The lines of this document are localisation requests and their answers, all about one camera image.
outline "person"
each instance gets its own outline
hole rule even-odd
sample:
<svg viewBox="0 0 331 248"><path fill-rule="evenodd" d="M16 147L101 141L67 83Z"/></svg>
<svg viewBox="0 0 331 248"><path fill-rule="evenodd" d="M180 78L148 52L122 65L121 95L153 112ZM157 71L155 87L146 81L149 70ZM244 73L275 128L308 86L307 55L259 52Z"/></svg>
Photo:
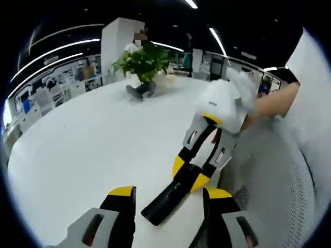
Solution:
<svg viewBox="0 0 331 248"><path fill-rule="evenodd" d="M133 39L133 41L129 44L127 44L124 48L124 51L128 51L129 53L134 53L135 51L138 51L142 49L139 45L137 45L136 40Z"/></svg>
<svg viewBox="0 0 331 248"><path fill-rule="evenodd" d="M311 236L312 241L307 243L312 245L317 240L316 235L321 236L323 229L325 230L324 220L331 213L330 67L321 46L305 29L286 66L298 82L258 98L256 112L246 117L242 130L250 128L263 116L284 117L282 121L291 131L292 139L305 159L312 180L313 220L314 227L317 228Z"/></svg>
<svg viewBox="0 0 331 248"><path fill-rule="evenodd" d="M242 130L249 128L252 124L254 124L263 116L272 117L276 115L281 115L284 117L289 111L294 101L294 98L299 90L299 87L300 83L295 82L289 84L287 87L281 89L278 92L258 98L256 112L252 115L246 116L242 126ZM220 130L217 130L217 133L212 140L213 144L216 142L219 135Z"/></svg>

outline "white pillar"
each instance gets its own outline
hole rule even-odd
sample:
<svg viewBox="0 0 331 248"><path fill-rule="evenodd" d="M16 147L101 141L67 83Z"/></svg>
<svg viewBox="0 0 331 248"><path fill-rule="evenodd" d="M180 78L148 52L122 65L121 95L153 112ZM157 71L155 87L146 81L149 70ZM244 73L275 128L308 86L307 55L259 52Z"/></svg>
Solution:
<svg viewBox="0 0 331 248"><path fill-rule="evenodd" d="M136 20L117 18L102 30L101 38L101 72L112 73L111 64L119 59L127 44L133 41L135 33L143 30L145 23ZM122 80L123 74L117 73L113 81Z"/></svg>

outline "black ceiling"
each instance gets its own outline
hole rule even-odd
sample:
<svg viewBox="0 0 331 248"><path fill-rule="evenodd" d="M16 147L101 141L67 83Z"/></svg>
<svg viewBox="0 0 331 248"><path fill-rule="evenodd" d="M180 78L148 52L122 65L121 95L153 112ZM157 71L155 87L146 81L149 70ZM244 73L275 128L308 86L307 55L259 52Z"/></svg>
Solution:
<svg viewBox="0 0 331 248"><path fill-rule="evenodd" d="M198 9L192 9L184 0L128 1L121 0L108 3L58 2L56 6L38 5L39 15L34 15L30 28L22 31L24 39L13 41L16 49L9 59L11 64L10 79L17 72L18 57L20 67L41 54L76 41L101 38L103 26L86 26L68 30L51 36L30 50L31 35L36 41L67 28L90 25L109 24L117 17L130 18L145 22L147 36L151 41L166 43L179 48L187 45L186 33L192 36L193 48L222 53L209 28L214 28L224 49L233 56L259 67L282 67L292 54L301 34L304 11L301 6L268 3L259 5L232 1L194 0ZM92 42L72 46L57 52L59 58L78 52L84 55L100 53L100 43ZM257 57L256 60L244 57L246 52ZM11 89L28 75L44 65L43 59L29 66L11 83ZM289 71L279 70L275 74L284 80L292 80Z"/></svg>

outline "desk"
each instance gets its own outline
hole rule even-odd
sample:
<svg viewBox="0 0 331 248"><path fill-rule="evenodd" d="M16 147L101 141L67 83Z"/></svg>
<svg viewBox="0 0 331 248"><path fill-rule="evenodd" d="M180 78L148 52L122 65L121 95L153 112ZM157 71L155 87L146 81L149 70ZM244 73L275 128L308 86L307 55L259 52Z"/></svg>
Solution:
<svg viewBox="0 0 331 248"><path fill-rule="evenodd" d="M143 216L172 181L197 96L208 82L176 76L165 94L137 102L130 80L74 98L45 115L15 143L8 168L22 216L43 245L58 244L67 227L99 207L115 187L137 187L133 248L188 247L203 221L202 190L189 195L160 226ZM195 163L207 159L212 135ZM215 186L218 173L209 185Z"/></svg>

